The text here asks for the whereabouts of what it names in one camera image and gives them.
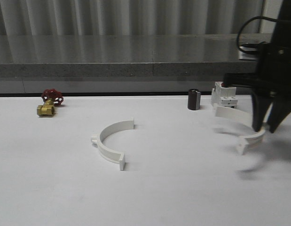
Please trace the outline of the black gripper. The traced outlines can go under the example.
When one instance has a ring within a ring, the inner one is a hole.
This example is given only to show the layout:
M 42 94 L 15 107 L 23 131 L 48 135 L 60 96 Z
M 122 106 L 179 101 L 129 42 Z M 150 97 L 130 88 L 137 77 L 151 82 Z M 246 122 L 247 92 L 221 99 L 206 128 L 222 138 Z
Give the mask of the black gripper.
M 291 43 L 265 43 L 254 72 L 227 73 L 223 86 L 251 88 L 252 128 L 259 132 L 269 106 L 269 131 L 274 133 L 291 113 Z

